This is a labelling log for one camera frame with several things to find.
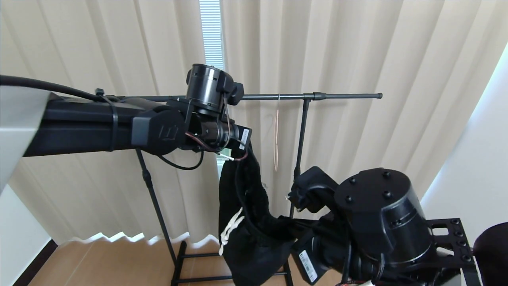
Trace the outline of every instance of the curtain fold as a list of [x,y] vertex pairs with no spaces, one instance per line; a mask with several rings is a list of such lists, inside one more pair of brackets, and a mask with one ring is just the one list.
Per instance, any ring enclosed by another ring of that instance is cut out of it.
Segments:
[[[187,71],[205,62],[197,0],[5,0],[1,14],[2,74],[114,95],[184,95]],[[199,154],[166,157],[194,165]],[[193,171],[145,160],[170,236],[217,235],[215,156]],[[23,158],[10,184],[57,243],[161,233],[134,150]]]
[[[384,94],[381,100],[311,102],[302,171],[317,165],[341,182],[362,169],[393,168],[411,178],[420,198],[508,41],[506,1],[223,0],[221,8],[226,70],[246,93]],[[296,163],[301,106],[241,102],[231,112],[254,130],[274,215],[289,212],[284,196]]]

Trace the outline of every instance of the dark baseboard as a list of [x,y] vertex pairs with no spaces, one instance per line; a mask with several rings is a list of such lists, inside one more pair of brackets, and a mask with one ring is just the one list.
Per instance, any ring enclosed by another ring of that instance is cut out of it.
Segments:
[[30,284],[37,272],[42,268],[57,247],[58,245],[53,240],[50,240],[41,252],[37,254],[25,271],[23,271],[18,280],[14,282],[13,286],[27,286]]

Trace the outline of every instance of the garment rack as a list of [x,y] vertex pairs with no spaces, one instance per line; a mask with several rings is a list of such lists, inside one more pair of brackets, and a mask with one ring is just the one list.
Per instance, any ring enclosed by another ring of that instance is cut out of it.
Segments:
[[[296,157],[296,165],[295,170],[293,171],[293,180],[300,175],[300,164],[302,161],[302,149],[303,149],[303,139],[305,137],[305,126],[307,124],[307,114],[309,110],[309,104],[314,100],[324,100],[324,99],[355,99],[355,98],[382,98],[383,95],[381,93],[375,94],[325,94],[325,93],[310,93],[310,94],[249,94],[244,95],[242,100],[303,100],[303,109],[302,109],[302,120],[300,125],[300,138],[298,140],[298,153]],[[141,98],[151,100],[151,101],[168,101],[169,96],[142,96]],[[157,219],[161,226],[164,240],[169,249],[169,253],[171,255],[171,259],[175,266],[173,271],[173,277],[171,279],[171,286],[177,286],[181,283],[193,283],[193,282],[205,282],[205,281],[217,281],[217,280],[228,280],[232,279],[231,275],[227,276],[213,276],[213,277],[199,277],[199,278],[180,278],[180,274],[182,271],[183,260],[186,258],[203,258],[203,257],[211,257],[211,256],[219,256],[218,253],[202,253],[202,254],[185,254],[187,249],[187,243],[182,241],[180,243],[180,248],[178,251],[178,255],[175,255],[175,250],[173,249],[173,245],[171,244],[171,239],[168,234],[168,230],[166,228],[166,223],[164,222],[161,208],[159,206],[157,196],[155,195],[155,190],[153,188],[153,183],[151,179],[150,172],[148,171],[145,160],[143,158],[143,154],[141,150],[136,149],[136,154],[138,155],[139,163],[141,165],[141,169],[143,172],[143,180],[145,181],[146,187],[148,188],[148,192],[150,193],[150,197],[152,199],[153,207],[155,208],[155,212],[157,214]],[[294,206],[291,203],[290,206],[290,218],[294,216]],[[276,272],[275,275],[284,275],[286,285],[293,286],[293,279],[291,278],[291,270],[289,267],[289,263],[286,261],[282,267],[282,271]]]

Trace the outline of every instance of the sticker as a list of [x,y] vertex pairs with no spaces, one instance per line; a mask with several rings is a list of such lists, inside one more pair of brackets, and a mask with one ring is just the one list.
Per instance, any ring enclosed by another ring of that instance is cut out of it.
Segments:
[[248,138],[248,136],[249,136],[249,130],[247,128],[245,128],[243,130],[243,134],[242,134],[242,143],[243,143],[243,145],[240,144],[240,149],[241,150],[245,150],[245,144],[247,144],[247,138]]
[[309,276],[310,282],[314,282],[317,279],[318,274],[316,273],[312,262],[310,261],[309,256],[307,255],[307,250],[301,252],[298,257],[302,261],[303,268],[305,268],[305,272],[307,272],[307,276]]

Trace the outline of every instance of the brown tile floor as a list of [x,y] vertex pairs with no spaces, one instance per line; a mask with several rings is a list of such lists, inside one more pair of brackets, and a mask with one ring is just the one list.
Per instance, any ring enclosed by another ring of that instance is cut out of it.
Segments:
[[[173,246],[178,251],[180,243]],[[217,252],[218,245],[210,241],[199,249],[187,253]],[[307,285],[292,259],[290,267],[295,286]],[[121,238],[114,242],[99,239],[90,243],[77,241],[60,246],[35,276],[30,286],[92,286],[92,285],[154,285],[169,286],[173,263],[165,242],[159,240],[149,245],[145,240],[130,242]],[[230,275],[222,257],[185,259],[181,278]],[[336,285],[340,274],[328,271],[316,284]],[[190,283],[185,286],[230,286],[231,280]],[[283,276],[270,278],[264,285],[284,286]]]

